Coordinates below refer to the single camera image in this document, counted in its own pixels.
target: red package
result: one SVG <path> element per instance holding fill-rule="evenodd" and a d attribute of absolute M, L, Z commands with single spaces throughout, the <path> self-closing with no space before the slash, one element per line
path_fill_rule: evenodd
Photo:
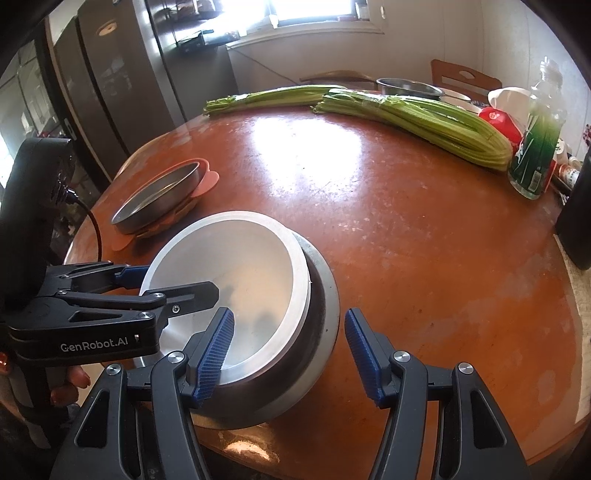
<path fill-rule="evenodd" d="M 480 112 L 478 116 L 485 122 L 490 123 L 509 139 L 511 146 L 513 147 L 513 155 L 515 155 L 517 153 L 517 149 L 519 148 L 519 144 L 521 143 L 522 135 L 519 129 L 513 123 L 513 120 L 509 114 L 503 112 L 502 110 L 497 110 L 496 108 L 487 106 L 486 108 L 482 109 L 482 112 Z"/>

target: wooden table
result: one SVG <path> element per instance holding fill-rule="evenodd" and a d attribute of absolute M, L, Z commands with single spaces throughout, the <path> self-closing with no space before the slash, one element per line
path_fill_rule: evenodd
<path fill-rule="evenodd" d="M 253 210 L 309 239 L 329 263 L 341 312 L 425 364 L 471 362 L 528 461 L 580 434 L 580 320 L 553 225 L 552 194 L 532 202 L 504 174 L 385 125 L 308 109 L 198 117 L 140 152 L 97 202 L 102 229 L 143 182 L 203 157 L 218 186 L 181 223 L 105 259 L 149 263 L 188 224 Z M 96 258 L 85 222 L 68 262 Z M 430 404 L 419 478 L 436 434 Z M 198 430 L 206 446 L 271 475 L 365 479 L 387 411 L 367 399 L 342 331 L 323 375 L 291 410 L 246 430 Z"/>

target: metal bolt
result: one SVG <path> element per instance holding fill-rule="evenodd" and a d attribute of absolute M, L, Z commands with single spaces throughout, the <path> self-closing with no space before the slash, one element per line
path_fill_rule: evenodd
<path fill-rule="evenodd" d="M 121 372 L 121 365 L 119 364 L 110 364 L 107 368 L 107 375 L 113 376 L 113 375 L 117 375 L 119 372 Z"/>
<path fill-rule="evenodd" d="M 474 367 L 466 362 L 459 364 L 457 369 L 465 375 L 470 375 L 474 371 Z"/>
<path fill-rule="evenodd" d="M 410 360 L 410 353 L 405 352 L 404 350 L 399 350 L 398 352 L 394 352 L 394 359 L 397 362 L 405 364 Z"/>
<path fill-rule="evenodd" d="M 177 364 L 184 360 L 184 353 L 182 352 L 171 352 L 168 354 L 168 361 L 172 364 Z"/>

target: human hand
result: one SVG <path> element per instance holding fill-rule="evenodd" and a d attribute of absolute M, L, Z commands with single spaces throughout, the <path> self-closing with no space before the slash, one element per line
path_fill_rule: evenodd
<path fill-rule="evenodd" d="M 8 355 L 0 352 L 0 375 L 8 376 L 12 365 Z M 51 403 L 56 407 L 67 407 L 78 400 L 78 388 L 86 388 L 90 385 L 90 377 L 82 370 L 82 367 L 68 367 L 67 382 L 61 387 L 51 391 Z"/>

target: bunch of celery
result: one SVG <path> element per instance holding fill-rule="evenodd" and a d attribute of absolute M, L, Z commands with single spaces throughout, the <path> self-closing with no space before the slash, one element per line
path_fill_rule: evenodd
<path fill-rule="evenodd" d="M 342 89 L 338 85 L 300 85 L 265 92 L 232 95 L 207 102 L 203 113 L 214 115 L 269 106 L 316 105 L 322 100 L 325 93 L 334 88 Z"/>
<path fill-rule="evenodd" d="M 396 125 L 477 165 L 506 170 L 509 141 L 473 113 L 448 103 L 346 89 L 324 95 L 315 112 L 335 112 Z"/>

